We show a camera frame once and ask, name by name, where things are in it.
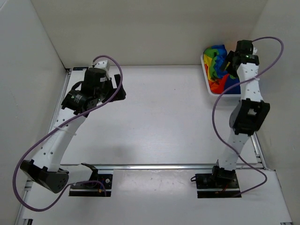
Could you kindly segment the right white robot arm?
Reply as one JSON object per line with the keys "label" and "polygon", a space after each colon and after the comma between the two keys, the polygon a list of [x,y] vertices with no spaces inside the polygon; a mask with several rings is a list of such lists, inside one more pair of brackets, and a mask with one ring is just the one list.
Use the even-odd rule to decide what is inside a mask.
{"label": "right white robot arm", "polygon": [[245,143],[260,129],[270,110],[270,104],[264,102],[260,94],[256,78],[259,58],[254,53],[252,41],[238,41],[235,51],[228,53],[220,69],[239,79],[241,97],[229,118],[228,145],[210,176],[212,185],[218,188],[234,180],[236,163]]}

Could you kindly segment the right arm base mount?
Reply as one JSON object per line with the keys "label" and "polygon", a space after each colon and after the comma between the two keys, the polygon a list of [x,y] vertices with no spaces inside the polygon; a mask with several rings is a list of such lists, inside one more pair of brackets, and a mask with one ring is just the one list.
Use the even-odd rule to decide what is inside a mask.
{"label": "right arm base mount", "polygon": [[210,173],[196,173],[190,178],[196,184],[197,198],[241,198],[236,171],[216,164]]}

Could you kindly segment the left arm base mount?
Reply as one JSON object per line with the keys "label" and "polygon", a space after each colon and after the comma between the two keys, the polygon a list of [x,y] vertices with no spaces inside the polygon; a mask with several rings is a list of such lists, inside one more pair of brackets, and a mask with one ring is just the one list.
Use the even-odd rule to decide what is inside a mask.
{"label": "left arm base mount", "polygon": [[72,197],[111,197],[113,184],[113,171],[98,170],[87,163],[81,165],[91,170],[86,181],[78,181],[70,186],[69,196]]}

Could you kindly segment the rainbow striped shorts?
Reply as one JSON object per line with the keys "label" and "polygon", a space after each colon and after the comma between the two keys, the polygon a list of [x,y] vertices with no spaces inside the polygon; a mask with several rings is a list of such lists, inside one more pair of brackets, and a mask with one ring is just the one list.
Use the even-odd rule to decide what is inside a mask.
{"label": "rainbow striped shorts", "polygon": [[220,71],[220,66],[226,56],[225,45],[213,45],[203,52],[209,89],[213,94],[221,94],[225,89],[240,82],[239,79],[231,79],[227,71]]}

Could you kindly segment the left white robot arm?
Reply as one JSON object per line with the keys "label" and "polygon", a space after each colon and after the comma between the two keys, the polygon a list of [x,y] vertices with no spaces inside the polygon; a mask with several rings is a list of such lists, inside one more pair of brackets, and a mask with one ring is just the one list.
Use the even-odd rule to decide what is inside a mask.
{"label": "left white robot arm", "polygon": [[117,84],[114,88],[106,69],[86,69],[84,79],[74,84],[63,99],[55,128],[32,159],[21,162],[20,169],[35,183],[55,194],[68,184],[77,182],[83,182],[89,188],[96,186],[96,167],[87,163],[67,167],[61,165],[61,160],[78,128],[92,110],[101,103],[126,98],[122,78],[121,73],[114,75]]}

